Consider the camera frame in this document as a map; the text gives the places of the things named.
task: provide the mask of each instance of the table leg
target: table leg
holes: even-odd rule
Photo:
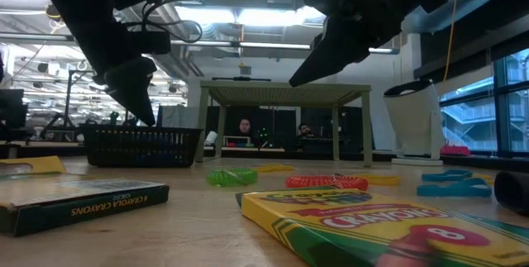
[[[364,167],[373,164],[373,138],[371,137],[371,105],[369,104],[370,92],[362,93],[362,128],[364,136]]]
[[[332,108],[332,159],[340,160],[340,118],[338,115],[338,107]]]
[[[224,144],[224,125],[226,123],[226,106],[222,106],[218,112],[218,128],[217,128],[217,148],[215,156],[222,156],[222,146]]]
[[[203,129],[198,139],[197,154],[195,161],[203,162],[204,156],[204,140],[206,138],[206,120],[207,120],[207,100],[209,99],[209,88],[202,88],[200,92],[200,106],[198,109],[198,128]]]

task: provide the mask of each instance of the yellow crayon box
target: yellow crayon box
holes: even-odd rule
[[[244,193],[245,217],[312,266],[525,266],[529,229],[355,189]]]

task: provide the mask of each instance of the red crayon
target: red crayon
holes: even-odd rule
[[[410,233],[392,241],[386,253],[377,260],[376,267],[428,267],[432,261],[434,248],[421,233]]]

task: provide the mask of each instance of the white table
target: white table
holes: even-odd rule
[[[223,142],[226,108],[229,106],[288,106],[328,107],[332,120],[339,121],[338,110],[357,98],[362,98],[362,124],[364,137],[364,165],[373,163],[371,116],[369,114],[370,85],[354,84],[305,84],[293,88],[288,83],[245,82],[245,81],[202,81],[200,83],[200,109],[198,127],[206,129],[207,104],[211,96],[220,105],[218,120],[218,142]],[[338,123],[332,124],[332,155],[340,159]],[[200,135],[195,160],[203,161],[204,132]],[[222,144],[217,144],[216,156],[221,156]]]

